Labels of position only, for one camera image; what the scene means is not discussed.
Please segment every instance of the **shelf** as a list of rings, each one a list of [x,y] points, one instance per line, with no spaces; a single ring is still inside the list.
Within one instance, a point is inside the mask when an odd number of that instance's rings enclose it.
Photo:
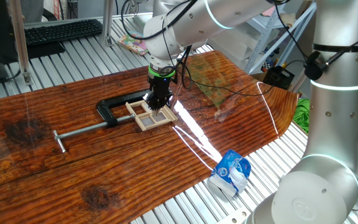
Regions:
[[[269,23],[270,17],[269,16],[261,16],[258,15],[252,19],[250,19],[248,24],[250,24],[253,28],[257,29],[259,32],[263,33],[266,31],[267,24]],[[281,24],[280,20],[276,20],[276,23],[273,26],[273,29],[282,28],[283,25]]]

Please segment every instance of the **wooden frame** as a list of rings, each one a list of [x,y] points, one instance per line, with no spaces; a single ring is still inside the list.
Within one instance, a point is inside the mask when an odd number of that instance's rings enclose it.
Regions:
[[[131,114],[135,114],[135,121],[139,125],[139,127],[141,128],[142,131],[147,131],[147,130],[150,130],[152,128],[156,128],[158,126],[161,126],[163,124],[167,124],[169,122],[178,120],[178,118],[173,114],[173,112],[171,111],[171,109],[167,105],[165,105],[158,112],[159,114],[163,114],[163,116],[165,117],[165,119],[163,119],[161,121],[156,121],[155,120],[155,118],[152,115],[152,111],[149,109],[149,107],[147,106],[146,101],[144,101],[144,100],[138,101],[138,102],[135,102],[135,103],[126,103],[126,106],[127,106],[127,110]],[[142,114],[136,114],[133,108],[135,108],[137,106],[143,107],[143,109],[146,112],[142,113]],[[143,120],[145,120],[145,119],[150,119],[153,122],[153,124],[145,125],[143,123]]]

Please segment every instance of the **green ring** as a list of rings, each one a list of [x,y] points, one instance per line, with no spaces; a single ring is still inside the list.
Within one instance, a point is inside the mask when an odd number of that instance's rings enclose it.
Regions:
[[[173,71],[171,74],[162,77],[160,74],[158,74],[157,72],[153,71],[152,67],[149,65],[149,73],[154,75],[154,76],[156,76],[156,77],[160,77],[160,78],[170,78],[170,77],[175,75],[176,71]]]

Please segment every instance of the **metal rod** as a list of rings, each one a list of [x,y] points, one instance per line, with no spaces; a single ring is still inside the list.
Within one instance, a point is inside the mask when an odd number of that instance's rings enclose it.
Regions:
[[[81,129],[78,129],[78,130],[75,130],[75,131],[70,131],[69,133],[59,134],[58,136],[55,136],[55,140],[76,136],[77,134],[82,134],[82,133],[85,133],[87,131],[92,131],[92,130],[95,130],[95,129],[98,129],[98,128],[103,128],[103,127],[106,127],[106,126],[107,126],[107,122],[103,122],[103,123],[100,123],[100,124],[95,124],[95,125],[92,125],[92,126],[89,126],[89,127],[86,127],[86,128],[81,128]]]
[[[20,70],[23,74],[26,85],[32,84],[29,70],[29,56],[27,54],[27,45],[25,43],[24,25],[22,17],[22,7],[20,0],[9,0],[11,9],[12,25],[15,34],[17,55],[19,56]]]
[[[121,122],[127,121],[129,119],[135,119],[135,114],[131,114],[130,116],[124,116],[124,117],[118,118],[117,122],[121,123]],[[62,152],[64,153],[64,152],[66,152],[66,149],[65,149],[65,147],[64,147],[64,145],[62,143],[63,138],[76,136],[78,134],[82,134],[82,133],[92,131],[92,130],[95,130],[95,129],[98,129],[98,128],[104,128],[106,126],[107,126],[107,122],[103,122],[103,123],[100,123],[100,124],[95,124],[95,125],[92,125],[92,126],[88,126],[86,128],[81,128],[81,129],[78,129],[78,130],[75,130],[75,131],[70,131],[69,133],[59,134],[59,135],[57,134],[56,130],[54,130],[53,134],[55,135],[55,140],[57,141],[57,143],[59,143],[59,146],[61,147]]]
[[[105,0],[104,1],[103,31],[102,31],[102,35],[100,38],[101,38],[101,42],[105,43],[107,46],[114,45],[114,39],[111,37],[113,5],[114,5],[114,0]]]

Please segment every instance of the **wooden board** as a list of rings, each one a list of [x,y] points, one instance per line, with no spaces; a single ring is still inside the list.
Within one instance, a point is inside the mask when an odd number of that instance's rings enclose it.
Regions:
[[[270,88],[220,52],[191,57],[189,68],[198,82],[243,94]],[[298,99],[278,88],[262,97],[172,83],[178,121],[99,129],[64,139],[62,154],[53,130],[101,123],[96,103],[147,89],[146,75],[137,68],[0,99],[0,223],[127,223],[207,178],[227,150],[245,156],[278,138]],[[129,115],[125,106],[113,113]]]

